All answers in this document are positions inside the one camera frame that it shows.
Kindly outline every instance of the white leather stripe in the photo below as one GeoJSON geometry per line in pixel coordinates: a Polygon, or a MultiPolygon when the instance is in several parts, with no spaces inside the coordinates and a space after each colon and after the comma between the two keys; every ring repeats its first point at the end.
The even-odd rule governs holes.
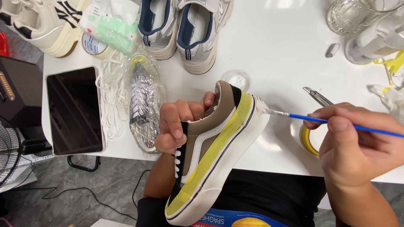
{"type": "Polygon", "coordinates": [[[194,152],[192,153],[192,159],[191,159],[191,165],[189,166],[189,170],[188,173],[186,175],[183,175],[181,178],[181,183],[187,182],[188,178],[190,177],[191,173],[194,171],[194,169],[196,168],[196,166],[199,163],[199,155],[201,152],[201,148],[202,148],[202,143],[208,139],[211,138],[217,134],[219,134],[224,127],[226,126],[226,124],[229,122],[231,116],[234,114],[234,112],[236,111],[236,107],[232,110],[232,112],[229,114],[229,116],[226,118],[225,121],[223,121],[219,126],[217,126],[216,128],[205,132],[201,135],[199,135],[196,140],[195,140],[195,145],[194,145],[194,152]]]}

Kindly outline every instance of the brown speaker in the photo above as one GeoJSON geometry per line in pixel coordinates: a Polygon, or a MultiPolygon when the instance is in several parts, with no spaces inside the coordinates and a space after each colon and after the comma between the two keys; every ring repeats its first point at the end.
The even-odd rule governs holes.
{"type": "Polygon", "coordinates": [[[0,56],[0,116],[14,127],[41,126],[42,73],[35,64],[0,56]]]}

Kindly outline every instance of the brown canvas upper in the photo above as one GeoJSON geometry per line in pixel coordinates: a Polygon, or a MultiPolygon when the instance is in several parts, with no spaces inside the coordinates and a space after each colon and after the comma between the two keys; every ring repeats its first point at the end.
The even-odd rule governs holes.
{"type": "MultiPolygon", "coordinates": [[[[191,165],[192,154],[194,151],[196,138],[200,134],[208,132],[219,126],[221,123],[223,123],[226,120],[226,118],[230,115],[230,113],[233,111],[233,109],[236,107],[236,105],[234,104],[233,91],[230,84],[222,80],[218,81],[218,83],[220,84],[220,87],[216,85],[215,93],[216,93],[216,101],[219,100],[220,96],[220,102],[217,105],[216,109],[212,112],[210,116],[204,118],[203,120],[198,122],[191,122],[188,124],[187,146],[185,151],[183,175],[186,175],[189,171],[189,166],[191,165]]],[[[213,107],[214,105],[212,105],[207,112],[212,111],[213,107]]],[[[211,138],[206,139],[202,143],[199,160],[201,160],[201,158],[206,153],[206,151],[208,150],[208,148],[210,147],[210,145],[213,143],[213,141],[216,139],[217,136],[218,134],[212,136],[211,138]]]]}

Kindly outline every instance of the power cord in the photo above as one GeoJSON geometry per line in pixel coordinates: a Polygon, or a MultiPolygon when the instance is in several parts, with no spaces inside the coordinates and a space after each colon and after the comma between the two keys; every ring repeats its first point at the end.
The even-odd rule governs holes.
{"type": "MultiPolygon", "coordinates": [[[[91,189],[86,188],[86,187],[78,187],[78,188],[66,189],[66,190],[62,191],[61,193],[57,194],[57,195],[54,196],[54,197],[47,197],[47,196],[48,196],[49,194],[51,194],[52,192],[54,192],[54,191],[57,189],[57,187],[38,187],[38,188],[27,188],[27,189],[14,189],[14,188],[20,186],[22,183],[24,183],[24,182],[28,179],[28,177],[31,175],[31,173],[34,171],[34,169],[36,168],[36,167],[32,164],[32,161],[31,161],[31,160],[29,160],[29,159],[27,159],[27,158],[25,158],[25,159],[31,162],[31,166],[33,167],[33,169],[31,170],[31,172],[28,174],[27,178],[25,178],[25,180],[24,180],[23,182],[19,183],[19,184],[18,184],[17,186],[15,186],[15,187],[13,187],[10,191],[31,191],[31,190],[51,189],[50,192],[46,193],[44,196],[41,197],[41,199],[43,199],[43,200],[50,200],[50,199],[54,199],[54,198],[58,197],[59,195],[63,194],[64,192],[67,192],[67,191],[86,189],[86,190],[88,190],[88,191],[91,192],[91,194],[94,196],[95,200],[96,200],[99,204],[101,204],[101,205],[103,205],[103,206],[106,206],[106,207],[108,207],[108,208],[111,208],[113,211],[117,212],[117,213],[120,214],[120,215],[124,215],[124,216],[130,217],[131,219],[137,221],[136,218],[134,218],[134,217],[132,217],[132,216],[130,216],[130,215],[128,215],[128,214],[121,213],[121,212],[117,211],[116,209],[114,209],[113,207],[111,207],[110,205],[107,205],[107,204],[105,204],[105,203],[100,202],[100,201],[98,200],[97,196],[95,196],[94,192],[93,192],[91,189]]],[[[137,184],[136,184],[136,187],[135,187],[135,189],[133,190],[133,193],[132,193],[132,201],[133,201],[133,205],[136,207],[136,209],[137,209],[137,205],[136,205],[136,203],[135,203],[135,200],[133,199],[133,196],[135,195],[135,191],[136,191],[137,187],[139,186],[140,180],[142,179],[143,175],[144,175],[147,171],[150,171],[150,170],[145,170],[145,171],[143,171],[143,173],[140,175],[139,180],[138,180],[138,182],[137,182],[137,184]]]]}

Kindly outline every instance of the electric fan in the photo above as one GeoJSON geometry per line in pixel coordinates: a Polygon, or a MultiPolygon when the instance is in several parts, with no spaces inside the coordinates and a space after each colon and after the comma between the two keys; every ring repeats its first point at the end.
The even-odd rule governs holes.
{"type": "Polygon", "coordinates": [[[21,156],[21,140],[17,130],[6,119],[0,117],[0,187],[17,167],[21,156]]]}

